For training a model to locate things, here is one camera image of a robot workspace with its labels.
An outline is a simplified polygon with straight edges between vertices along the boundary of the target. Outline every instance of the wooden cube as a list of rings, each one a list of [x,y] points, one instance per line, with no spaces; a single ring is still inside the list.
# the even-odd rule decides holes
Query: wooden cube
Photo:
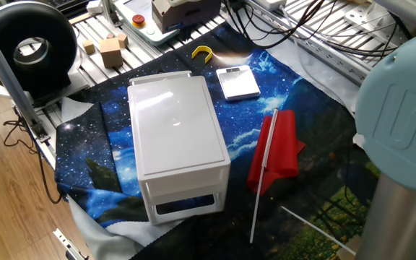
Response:
[[[128,43],[128,36],[126,36],[123,33],[120,33],[116,36],[116,38],[118,39],[118,41],[120,42],[120,47],[122,48],[126,48]]]
[[[94,44],[92,43],[92,40],[85,40],[83,41],[83,47],[84,47],[84,51],[86,51],[86,53],[88,55],[91,55],[95,52],[95,48],[94,48]]]
[[[117,38],[101,40],[99,45],[105,68],[123,66],[123,57],[121,57],[120,43]]]

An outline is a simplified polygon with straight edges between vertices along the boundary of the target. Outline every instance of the black cable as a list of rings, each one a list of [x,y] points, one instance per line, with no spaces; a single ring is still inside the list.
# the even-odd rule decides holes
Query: black cable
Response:
[[[383,51],[364,51],[364,50],[357,50],[354,48],[349,48],[343,45],[339,45],[339,44],[335,44],[333,42],[329,42],[329,41],[324,41],[325,44],[327,44],[328,46],[337,49],[338,51],[342,51],[345,53],[351,53],[351,54],[355,54],[355,55],[361,55],[361,56],[367,56],[367,57],[384,57],[385,55],[383,54]],[[397,48],[391,48],[391,49],[387,49],[386,51],[395,51]]]
[[[43,167],[43,160],[41,158],[41,148],[38,146],[38,143],[35,142],[35,138],[32,135],[31,131],[28,128],[27,122],[25,121],[25,119],[23,117],[21,117],[18,112],[14,109],[15,113],[19,116],[19,119],[17,121],[6,121],[3,123],[3,126],[6,125],[11,125],[14,126],[14,128],[11,129],[11,131],[7,134],[6,139],[4,140],[4,145],[7,147],[13,147],[16,146],[19,143],[24,144],[30,151],[30,153],[34,152],[34,154],[38,154],[38,159],[40,162],[40,169],[41,169],[41,175],[43,177],[43,184],[44,184],[44,189],[46,191],[46,194],[48,195],[49,200],[53,203],[53,204],[58,204],[61,200],[62,197],[64,196],[62,193],[59,194],[58,199],[57,200],[53,200],[51,194],[49,193],[49,189],[48,189],[48,184],[46,182],[46,175],[44,173],[44,167]],[[19,127],[19,129],[21,131],[27,132],[28,135],[30,136],[30,139],[32,140],[32,146],[29,147],[24,141],[22,140],[17,140],[17,142],[15,144],[6,144],[8,138],[11,136],[12,132],[14,132],[14,130]]]
[[[344,232],[344,234],[345,235],[347,235],[347,236],[350,236],[350,232],[349,231],[347,231],[347,229],[345,228],[345,227],[343,227],[341,224],[339,224],[336,220],[334,220],[332,217],[330,217],[328,214],[327,214],[327,212],[319,205],[319,203],[317,203],[317,201],[310,195],[310,194],[308,194],[309,195],[309,198],[310,198],[310,200],[311,200],[311,202],[314,204],[314,207],[315,208],[317,208],[317,211],[320,211],[321,212],[321,214],[320,214],[320,216],[322,216],[322,217],[320,217],[319,219],[320,220],[322,220],[323,222],[325,221],[324,220],[324,217],[327,217],[331,222],[333,222],[333,223],[335,223],[336,225],[338,225],[342,230],[343,230],[343,232]]]
[[[381,53],[382,56],[384,56],[384,53],[385,53],[386,49],[388,48],[391,40],[393,39],[394,33],[396,33],[396,29],[397,29],[397,24],[394,26],[393,33],[391,34],[391,36],[389,36],[388,42],[384,46],[383,52]]]
[[[347,179],[349,177],[350,174],[350,158],[351,158],[351,141],[349,141],[349,145],[347,147],[347,160],[346,160],[346,177],[344,180],[344,197],[346,198],[347,202],[349,202],[349,204],[351,204],[353,207],[356,207],[351,201],[350,199],[347,197]]]
[[[237,22],[240,25],[240,27],[238,27],[237,22],[235,21],[234,16],[232,15],[232,12],[230,11],[229,6],[227,7],[227,13],[229,14],[230,18],[233,20],[233,23],[235,25],[235,27],[237,28],[237,30],[245,37],[247,38],[248,41],[250,41],[255,47],[260,48],[260,49],[268,49],[268,48],[272,48],[275,47],[277,45],[279,45],[280,43],[284,42],[285,40],[287,40],[289,37],[291,37],[293,35],[293,33],[295,33],[295,31],[302,25],[304,25],[305,23],[307,23],[316,13],[317,11],[320,9],[321,5],[324,3],[324,0],[313,0],[311,2],[311,4],[308,5],[308,7],[306,8],[303,16],[301,17],[301,19],[298,21],[297,25],[294,28],[291,28],[287,31],[283,31],[280,34],[285,34],[284,37],[280,40],[278,40],[276,43],[273,43],[271,45],[266,45],[266,46],[262,46],[262,45],[258,45],[256,44],[248,35],[248,33],[246,32],[246,27],[243,24],[243,21],[239,15],[238,10],[240,8],[244,8],[245,12],[247,12],[247,17],[250,20],[250,23],[256,27],[256,29],[259,29],[260,31],[264,32],[264,33],[269,33],[269,34],[279,34],[279,32],[268,32],[266,30],[262,30],[261,28],[259,28],[254,21],[251,19],[252,17],[248,16],[248,11],[246,11],[246,5],[243,1],[239,1],[239,2],[235,2],[234,5],[236,6],[236,8],[233,8],[235,15],[237,17]]]
[[[48,184],[46,182],[46,175],[44,173],[44,167],[43,167],[43,159],[41,159],[41,152],[40,152],[40,148],[37,145],[37,149],[38,149],[38,159],[40,161],[40,168],[41,168],[41,175],[43,177],[43,184],[44,184],[44,189],[46,190],[46,195],[48,195],[48,199],[52,202],[52,204],[58,204],[61,200],[62,197],[64,196],[62,193],[60,193],[58,195],[58,199],[57,200],[53,200],[51,193],[49,193],[49,189],[48,189]]]
[[[404,22],[397,15],[395,15],[395,14],[393,14],[391,12],[388,12],[388,13],[393,17],[394,21],[399,26],[399,28],[401,29],[402,33],[404,33],[405,37],[407,37],[408,40],[413,39],[413,37],[410,34],[409,30],[405,26]]]
[[[338,208],[339,210],[343,211],[344,213],[348,214],[349,216],[351,216],[352,218],[354,218],[355,220],[357,220],[360,224],[363,224],[364,221],[359,218],[356,214],[353,214],[352,212],[350,212],[349,210],[345,209],[344,207],[342,207],[341,205],[339,205],[338,203],[336,203],[335,201],[332,201],[331,199],[319,194],[316,191],[313,190],[309,190],[311,191],[311,193],[315,194],[317,197],[323,199],[324,201],[330,203],[331,205],[333,205],[334,207]]]
[[[325,21],[330,17],[330,15],[332,15],[333,13],[333,8],[335,8],[335,5],[337,3],[337,0],[333,0],[333,4],[331,6],[330,12],[329,14],[325,17],[324,21],[322,21],[322,23],[317,27],[317,29],[311,34],[311,36],[307,37],[307,38],[300,38],[301,40],[309,40],[311,39],[322,27],[322,25],[324,25]]]
[[[20,129],[20,131],[24,131],[24,132],[27,132],[26,130],[24,130],[22,127],[24,127],[23,126],[23,124],[22,124],[22,122],[21,122],[21,119],[20,119],[20,117],[19,117],[19,120],[18,121],[6,121],[6,122],[4,122],[3,123],[3,126],[6,126],[6,125],[10,125],[10,126],[14,126],[12,129],[11,129],[11,131],[9,131],[9,133],[7,134],[7,136],[6,136],[6,138],[4,139],[4,146],[5,147],[14,147],[14,146],[16,146],[16,145],[18,145],[18,144],[23,144],[23,145],[25,145],[26,146],[26,148],[28,148],[28,152],[31,154],[31,155],[36,155],[36,153],[38,152],[38,151],[36,151],[36,150],[34,150],[33,149],[33,147],[34,147],[34,142],[33,142],[33,139],[32,139],[32,145],[31,146],[29,146],[27,143],[25,143],[24,141],[22,141],[22,140],[20,140],[20,139],[18,139],[14,144],[7,144],[7,141],[8,141],[8,139],[10,138],[10,136],[12,135],[12,133],[15,131],[15,129],[17,129],[17,127],[19,127],[19,129]]]

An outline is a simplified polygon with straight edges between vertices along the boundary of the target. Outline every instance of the small device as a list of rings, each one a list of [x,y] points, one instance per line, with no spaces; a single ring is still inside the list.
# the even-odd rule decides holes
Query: small device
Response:
[[[274,11],[279,8],[280,4],[286,5],[287,0],[256,0],[258,4],[262,5],[269,11]]]
[[[248,65],[218,69],[216,74],[226,100],[252,98],[261,94]]]
[[[118,0],[113,4],[124,22],[153,46],[158,46],[179,33],[178,30],[161,32],[152,17],[151,0]]]

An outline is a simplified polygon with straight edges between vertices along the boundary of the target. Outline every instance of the starry fabric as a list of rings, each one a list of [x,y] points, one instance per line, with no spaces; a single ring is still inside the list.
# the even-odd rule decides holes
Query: starry fabric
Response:
[[[57,183],[121,192],[100,104],[58,127],[56,147]]]
[[[214,55],[208,64],[204,63],[206,56],[203,53],[195,59],[191,58],[191,53],[197,46],[209,46],[213,50]],[[250,66],[261,95],[257,98],[228,102],[222,93],[216,70],[239,65]],[[307,200],[309,196],[315,195],[309,195],[308,192],[321,191],[323,194],[333,196],[342,188],[343,182],[335,173],[339,165],[331,161],[329,154],[331,152],[346,153],[347,140],[355,134],[354,121],[340,104],[316,89],[292,69],[278,62],[266,51],[252,48],[227,24],[220,25],[189,44],[148,64],[72,95],[70,98],[74,100],[101,105],[101,111],[88,112],[102,113],[110,149],[107,152],[106,145],[95,146],[96,144],[85,141],[91,140],[86,134],[75,134],[76,132],[72,133],[72,129],[66,129],[65,125],[60,126],[58,128],[58,139],[62,139],[58,140],[60,144],[69,144],[68,139],[73,138],[70,134],[78,140],[72,143],[71,150],[66,154],[58,152],[57,163],[61,170],[56,174],[56,180],[59,186],[103,227],[120,221],[148,221],[137,182],[126,88],[129,86],[129,80],[135,77],[184,70],[192,71],[194,76],[201,75],[206,79],[222,135],[232,160],[225,210],[219,214],[204,216],[199,220],[197,217],[191,219],[192,222],[201,223],[197,229],[199,233],[213,234],[206,240],[193,237],[194,234],[186,228],[191,226],[189,222],[187,225],[179,225],[173,229],[168,233],[167,238],[162,238],[164,239],[162,241],[169,242],[154,243],[151,246],[154,247],[155,252],[166,250],[174,252],[174,256],[181,256],[185,253],[187,256],[193,256],[191,255],[192,248],[181,246],[184,241],[193,241],[194,243],[190,245],[198,246],[201,251],[198,251],[197,257],[187,259],[222,259],[221,252],[216,250],[218,246],[233,248],[233,251],[230,251],[232,256],[235,252],[248,252],[246,241],[248,241],[251,228],[255,193],[247,188],[246,180],[262,121],[265,116],[272,115],[274,108],[278,107],[280,110],[295,111],[297,138],[306,143],[306,149],[298,157],[300,175],[293,179],[275,181],[260,198],[255,249],[250,249],[252,256],[261,254],[266,258],[276,256],[281,251],[286,252],[287,243],[303,232],[303,225],[299,220],[285,214],[280,209],[280,205],[285,205],[300,216],[309,219],[315,215],[316,210]],[[88,124],[91,126],[90,120],[84,118],[88,116],[92,115],[86,113],[78,121],[68,123],[75,124],[79,129]],[[98,123],[100,121],[98,115],[94,117]],[[91,147],[82,147],[83,143],[91,144]],[[105,155],[104,157],[96,153],[94,156],[97,155],[97,157],[90,156],[94,151],[99,152],[99,150]],[[357,155],[359,163],[364,164],[368,161],[368,158],[361,152],[352,151],[351,154]],[[107,186],[101,186],[101,183],[97,183],[102,181],[100,178],[92,178],[91,176],[95,175],[88,174],[92,169],[85,161],[87,156],[97,163],[89,161],[89,165],[96,169],[98,175],[107,177],[109,181]],[[105,169],[113,170],[111,162],[115,164],[118,180],[114,180],[114,175],[109,174],[110,172]],[[74,164],[77,166],[74,166],[72,172],[75,172],[75,176],[72,176],[65,167]],[[359,179],[363,176],[358,175],[355,178]],[[114,187],[110,184],[114,181],[118,181],[121,192],[110,188]],[[207,198],[180,201],[162,205],[159,212],[163,214],[204,203],[207,203]],[[222,229],[229,230],[229,232],[223,233]],[[337,235],[342,237],[344,233],[337,233]],[[158,259],[158,257],[148,257],[149,252],[152,251],[146,250],[142,254],[145,256],[143,259]],[[325,253],[320,257],[326,259],[331,254]]]

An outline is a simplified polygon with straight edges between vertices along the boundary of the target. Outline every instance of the galaxy print cloth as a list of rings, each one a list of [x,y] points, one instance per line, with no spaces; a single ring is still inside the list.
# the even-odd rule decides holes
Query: galaxy print cloth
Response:
[[[208,64],[204,63],[206,55],[203,53],[191,58],[197,46],[209,46],[213,50],[214,55]],[[240,65],[250,66],[261,95],[253,99],[228,102],[222,93],[216,70]],[[263,118],[272,115],[274,108],[293,109],[292,105],[287,105],[293,102],[300,106],[302,113],[307,116],[301,120],[297,113],[298,133],[299,126],[303,129],[313,126],[314,113],[328,112],[334,120],[339,118],[338,113],[342,113],[341,120],[345,124],[353,124],[352,119],[344,114],[344,108],[292,69],[266,51],[252,48],[226,23],[220,25],[148,64],[70,97],[80,102],[98,103],[100,106],[95,105],[83,116],[58,127],[56,181],[103,227],[120,221],[148,221],[134,158],[127,92],[129,80],[160,72],[185,70],[191,71],[194,76],[204,76],[207,81],[232,160],[227,200],[232,196],[238,199],[239,194],[253,194],[246,188],[251,158]],[[302,90],[306,100],[293,97],[294,90]],[[172,212],[206,203],[204,197],[180,201],[163,205],[163,211]],[[232,205],[227,201],[226,212],[229,212],[230,205],[234,206],[234,210],[240,204]],[[242,209],[239,212],[248,212],[249,215],[251,210]]]

